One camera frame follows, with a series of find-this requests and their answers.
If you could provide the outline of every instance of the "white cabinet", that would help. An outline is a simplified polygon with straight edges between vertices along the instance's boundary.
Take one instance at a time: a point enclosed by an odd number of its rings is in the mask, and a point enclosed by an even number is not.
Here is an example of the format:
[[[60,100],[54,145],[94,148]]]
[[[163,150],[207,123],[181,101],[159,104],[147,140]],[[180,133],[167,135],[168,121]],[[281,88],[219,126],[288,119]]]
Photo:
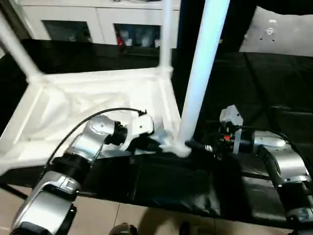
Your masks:
[[[143,44],[150,45],[151,43],[147,42],[147,40],[159,39],[160,25],[162,25],[163,21],[162,10],[97,8],[97,12],[106,44],[116,45],[117,37],[119,36],[122,38],[128,37],[132,40],[132,46],[139,46],[141,41],[145,41],[145,39],[146,42],[143,42]],[[172,11],[172,48],[176,48],[177,45],[178,25],[179,11]],[[123,34],[121,31],[128,35],[116,35],[116,33]]]
[[[20,0],[36,39],[157,47],[163,1]],[[173,0],[171,46],[176,48],[180,0]]]
[[[24,6],[36,39],[105,43],[94,7]]]

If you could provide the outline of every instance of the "glass cabinet door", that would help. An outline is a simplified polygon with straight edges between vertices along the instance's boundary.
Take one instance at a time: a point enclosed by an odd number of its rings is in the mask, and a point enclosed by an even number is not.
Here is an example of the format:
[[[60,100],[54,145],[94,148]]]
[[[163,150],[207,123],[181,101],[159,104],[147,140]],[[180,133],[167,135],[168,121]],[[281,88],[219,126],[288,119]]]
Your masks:
[[[114,29],[117,44],[120,46],[160,46],[160,25],[115,23]]]
[[[23,6],[40,40],[104,43],[94,7]]]
[[[87,43],[92,42],[86,22],[42,21],[51,40]]]

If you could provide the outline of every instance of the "black fabric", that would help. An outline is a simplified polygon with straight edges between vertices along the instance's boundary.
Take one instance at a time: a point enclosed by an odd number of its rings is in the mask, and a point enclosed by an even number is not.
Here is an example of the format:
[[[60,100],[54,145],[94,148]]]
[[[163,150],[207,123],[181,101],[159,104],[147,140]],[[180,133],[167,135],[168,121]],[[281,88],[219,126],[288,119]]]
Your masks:
[[[24,41],[47,73],[134,69],[158,64],[157,50],[69,42]],[[190,73],[188,53],[173,54],[173,87],[180,111]],[[313,164],[313,60],[308,57],[219,53],[201,109],[195,139],[206,142],[221,109],[236,104],[245,125],[288,135]],[[6,125],[25,88],[25,76],[9,55],[0,60],[1,127]],[[3,183],[32,186],[41,167],[7,172]],[[152,154],[97,160],[81,194],[202,216],[288,227],[282,205],[261,159],[249,154],[225,156],[193,152],[181,159]]]
[[[179,49],[194,51],[193,45],[198,37],[204,2],[181,0]],[[282,15],[313,14],[312,0],[230,0],[220,51],[239,51],[257,6]]]

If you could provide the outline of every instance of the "metal rod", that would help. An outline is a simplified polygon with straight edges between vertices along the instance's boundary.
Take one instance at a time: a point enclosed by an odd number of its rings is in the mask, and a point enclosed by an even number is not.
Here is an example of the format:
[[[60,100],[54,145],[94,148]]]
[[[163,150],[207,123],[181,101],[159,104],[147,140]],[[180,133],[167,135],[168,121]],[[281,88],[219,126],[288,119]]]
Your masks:
[[[0,188],[9,192],[10,194],[13,194],[13,195],[23,199],[23,200],[25,200],[28,197],[25,193],[7,185],[7,184],[0,184]]]
[[[171,18],[172,18],[172,0],[163,0],[163,23],[161,27],[161,48],[160,63],[161,67],[171,66],[172,48],[171,48]]]
[[[229,0],[205,2],[177,137],[180,143],[190,140],[195,132],[228,6]]]
[[[29,57],[20,41],[15,36],[15,33],[11,29],[10,25],[0,12],[0,40],[6,47],[6,49],[13,56],[20,68],[26,74],[28,80],[40,79],[41,72]]]

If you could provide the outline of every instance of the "black cable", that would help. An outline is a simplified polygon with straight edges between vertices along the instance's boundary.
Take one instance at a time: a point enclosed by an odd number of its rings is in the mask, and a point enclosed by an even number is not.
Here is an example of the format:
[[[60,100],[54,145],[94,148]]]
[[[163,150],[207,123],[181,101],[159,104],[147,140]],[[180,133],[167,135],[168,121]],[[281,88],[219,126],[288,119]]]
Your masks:
[[[56,152],[59,150],[59,148],[62,146],[62,144],[70,137],[70,135],[72,135],[82,124],[84,124],[86,121],[94,118],[95,116],[98,116],[100,114],[104,114],[104,113],[108,113],[108,112],[112,112],[112,111],[120,111],[120,110],[126,110],[126,111],[134,111],[134,112],[138,112],[139,116],[145,114],[146,112],[143,112],[139,109],[132,109],[132,108],[112,108],[112,109],[105,109],[102,111],[99,111],[93,115],[90,115],[89,117],[85,118],[84,120],[82,120],[80,123],[78,123],[62,140],[61,142],[58,144],[58,146],[54,149],[54,151],[52,152],[52,154],[50,155],[50,157],[48,158],[43,171],[41,172],[39,179],[42,178],[42,176],[46,173],[46,169],[48,167],[48,165],[50,164],[51,160],[53,159],[54,155],[56,154]]]
[[[10,194],[13,194],[13,195],[23,199],[23,200],[25,200],[28,197],[25,193],[7,185],[7,184],[0,184],[0,188],[9,192]]]
[[[276,134],[280,136],[283,140],[287,141],[288,144],[292,147],[292,149],[301,156],[301,151],[298,149],[298,147],[283,133],[279,131],[270,130],[267,128],[261,128],[261,127],[254,127],[254,126],[236,126],[236,130],[242,129],[242,130],[253,130],[253,131],[266,131],[271,132],[273,134]]]

